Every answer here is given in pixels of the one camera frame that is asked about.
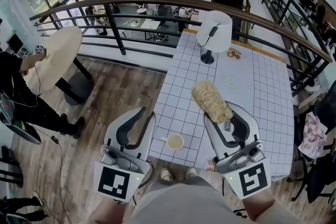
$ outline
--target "grid pattern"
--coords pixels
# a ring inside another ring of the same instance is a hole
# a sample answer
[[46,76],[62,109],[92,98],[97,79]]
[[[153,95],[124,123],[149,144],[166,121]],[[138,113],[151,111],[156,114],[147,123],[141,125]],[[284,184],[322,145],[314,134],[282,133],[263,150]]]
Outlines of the grid pattern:
[[[151,156],[190,167],[195,166],[202,137],[207,135],[203,111],[193,100],[191,90],[196,81],[214,82],[218,58],[213,53],[215,62],[206,65],[201,62],[200,54],[196,35],[182,33],[154,108],[156,126],[150,147]],[[253,68],[253,116],[259,126],[264,153],[271,162],[270,172],[273,176],[288,175],[293,153],[294,120],[287,67],[276,59],[253,51]],[[181,150],[172,151],[167,147],[164,139],[171,133],[184,137]]]
[[272,175],[290,173],[293,144],[293,102],[284,63],[253,51],[254,118]]
[[[178,43],[154,108],[156,127],[150,155],[193,167],[206,131],[203,111],[193,100],[191,90],[196,81],[214,82],[218,54],[213,53],[214,63],[206,65],[201,62],[201,48],[197,46],[195,34],[183,32]],[[183,136],[181,150],[173,151],[164,142],[171,133]]]

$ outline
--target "railing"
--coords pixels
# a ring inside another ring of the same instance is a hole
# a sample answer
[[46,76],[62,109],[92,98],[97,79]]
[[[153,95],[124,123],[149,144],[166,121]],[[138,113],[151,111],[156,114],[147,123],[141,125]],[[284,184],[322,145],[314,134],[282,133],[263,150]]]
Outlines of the railing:
[[[282,36],[285,36],[286,38],[298,43],[302,48],[304,48],[307,51],[310,51],[318,61],[314,61],[311,63],[307,59],[303,58],[302,56],[298,55],[294,52],[285,50],[275,44],[272,44],[270,42],[267,42],[265,40],[252,37],[250,35],[241,33],[239,29],[234,29],[233,31],[236,31],[238,35],[243,36],[243,37],[248,37],[249,39],[253,39],[257,42],[260,42],[262,44],[265,44],[266,46],[269,46],[271,48],[275,48],[279,51],[282,51],[283,53],[287,54],[289,58],[297,59],[298,61],[303,62],[307,67],[305,69],[298,69],[294,68],[291,65],[287,65],[287,67],[291,70],[296,71],[299,74],[299,77],[296,79],[292,79],[293,82],[296,84],[292,86],[292,94],[295,96],[300,90],[303,88],[300,88],[301,86],[304,86],[311,82],[316,76],[318,76],[321,71],[325,68],[325,66],[331,62],[330,56],[325,53],[324,51],[320,50],[319,48],[315,47],[311,43],[309,43],[307,40],[304,38],[300,37],[296,33],[293,33],[292,31],[288,30],[287,28],[280,26],[278,24],[275,24],[269,20],[266,20],[262,17],[253,15],[248,12],[244,12],[242,10],[220,5],[217,3],[212,3],[212,2],[207,2],[207,1],[200,1],[200,0],[86,0],[86,1],[81,1],[81,2],[76,2],[72,3],[69,5],[65,6],[60,6],[56,7],[54,9],[48,10],[46,12],[43,12],[41,14],[35,15],[30,18],[30,20],[36,20],[42,17],[49,17],[52,21],[52,23],[55,25],[55,28],[50,28],[48,30],[58,30],[60,27],[57,24],[58,22],[61,22],[63,20],[73,20],[75,21],[76,19],[81,19],[81,18],[101,18],[101,17],[106,17],[108,19],[108,25],[106,26],[79,26],[79,28],[105,28],[105,29],[112,29],[113,31],[113,36],[108,35],[108,36],[98,36],[98,35],[86,35],[84,34],[83,37],[90,37],[90,38],[102,38],[102,39],[115,39],[117,42],[117,45],[109,45],[109,44],[104,44],[104,43],[95,43],[95,42],[83,42],[83,44],[91,45],[91,46],[103,46],[103,47],[111,47],[111,48],[119,48],[121,54],[126,55],[128,50],[133,50],[133,51],[138,51],[138,52],[144,52],[147,54],[153,54],[153,55],[160,55],[160,56],[165,56],[165,57],[173,57],[173,55],[168,55],[168,54],[162,54],[157,51],[151,51],[151,50],[144,50],[144,49],[136,49],[136,48],[129,48],[124,46],[123,41],[136,41],[136,42],[141,42],[141,43],[146,43],[146,44],[153,44],[153,45],[158,45],[158,46],[163,46],[163,47],[169,47],[169,48],[176,48],[176,45],[174,44],[169,44],[169,43],[162,43],[162,42],[156,42],[154,40],[145,40],[145,39],[139,39],[139,38],[133,38],[132,36],[127,37],[125,34],[123,36],[122,33],[120,33],[120,30],[133,30],[133,31],[144,31],[144,32],[151,32],[151,33],[156,33],[156,34],[165,34],[169,36],[180,36],[179,33],[177,32],[172,32],[172,31],[164,31],[162,29],[143,29],[143,28],[136,28],[136,27],[131,27],[131,26],[125,26],[124,24],[118,25],[116,23],[117,18],[147,18],[147,19],[152,19],[152,20],[158,20],[158,21],[172,21],[172,22],[183,22],[185,24],[192,24],[196,26],[200,26],[202,23],[200,22],[194,22],[190,21],[187,19],[181,19],[181,18],[175,18],[172,16],[156,16],[156,15],[139,15],[139,14],[134,14],[134,15],[127,15],[127,14],[114,14],[112,13],[111,10],[111,4],[126,4],[126,3],[146,3],[146,4],[165,4],[165,5],[172,5],[172,6],[183,6],[183,7],[189,7],[189,8],[196,8],[196,9],[201,9],[201,10],[218,10],[220,12],[224,12],[231,16],[232,18],[237,18],[241,21],[252,23],[255,25],[258,25],[260,27],[269,29],[275,33],[278,33]],[[81,7],[88,7],[88,6],[97,6],[97,5],[103,5],[105,8],[105,13],[104,14],[99,14],[99,15],[86,15],[86,16],[75,16],[75,17],[70,17],[70,18],[63,18],[63,19],[55,19],[54,14],[57,12],[61,12],[64,10],[70,10],[74,8],[81,8]],[[50,23],[50,22],[39,22],[35,23],[37,27],[40,25]],[[317,66],[317,63],[322,60],[323,64],[320,66]]]
[[[304,28],[308,27],[308,29],[315,36],[321,50],[329,55],[328,50],[325,47],[325,44],[318,30],[315,28],[313,22],[308,18],[302,7],[295,0],[262,0],[261,2],[266,5],[274,21],[277,22],[277,24],[284,26],[294,33],[297,33],[297,28],[299,28],[306,40],[308,40],[308,38]],[[265,45],[265,42],[253,38],[250,35],[243,36]],[[282,36],[282,39],[285,46],[287,45],[287,50],[292,50],[294,54],[300,56],[300,58],[290,57],[289,60],[291,66],[288,67],[289,69],[294,71],[295,79],[291,79],[291,86],[296,87],[296,90],[294,91],[294,93],[296,94],[304,89],[310,82],[312,82],[312,77],[317,76],[316,73],[313,72],[313,70],[318,67],[317,73],[320,74],[327,66],[328,62],[323,61],[323,59],[321,59],[319,56],[316,57],[315,55],[313,55],[313,59],[311,59],[305,47],[302,47],[300,44],[297,44],[296,46],[295,42],[293,42],[293,40],[288,40],[286,36]],[[302,83],[305,78],[309,78],[309,82],[305,81],[304,83]]]

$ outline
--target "paper cup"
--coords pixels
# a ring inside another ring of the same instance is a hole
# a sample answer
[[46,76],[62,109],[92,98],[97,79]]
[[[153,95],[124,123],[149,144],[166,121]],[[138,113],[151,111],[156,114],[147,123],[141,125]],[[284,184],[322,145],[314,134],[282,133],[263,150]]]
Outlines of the paper cup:
[[184,145],[183,136],[180,134],[172,133],[166,139],[167,146],[174,151],[180,150]]

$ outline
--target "table lamp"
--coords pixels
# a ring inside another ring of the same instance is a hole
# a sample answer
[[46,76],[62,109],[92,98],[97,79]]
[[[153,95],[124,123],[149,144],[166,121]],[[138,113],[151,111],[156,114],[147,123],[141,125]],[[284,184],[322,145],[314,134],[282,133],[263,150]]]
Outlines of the table lamp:
[[222,52],[231,46],[232,19],[223,12],[213,10],[207,12],[205,20],[197,32],[197,42],[207,52],[201,55],[203,63],[214,62],[212,51]]

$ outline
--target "pink cloth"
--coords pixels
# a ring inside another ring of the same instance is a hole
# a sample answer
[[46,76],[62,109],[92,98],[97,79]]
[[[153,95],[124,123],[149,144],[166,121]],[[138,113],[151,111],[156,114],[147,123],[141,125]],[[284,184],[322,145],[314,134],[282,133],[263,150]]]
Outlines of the pink cloth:
[[325,127],[320,119],[310,112],[306,115],[306,120],[303,129],[303,140],[298,149],[312,159],[316,159],[321,156],[323,146],[327,141]]

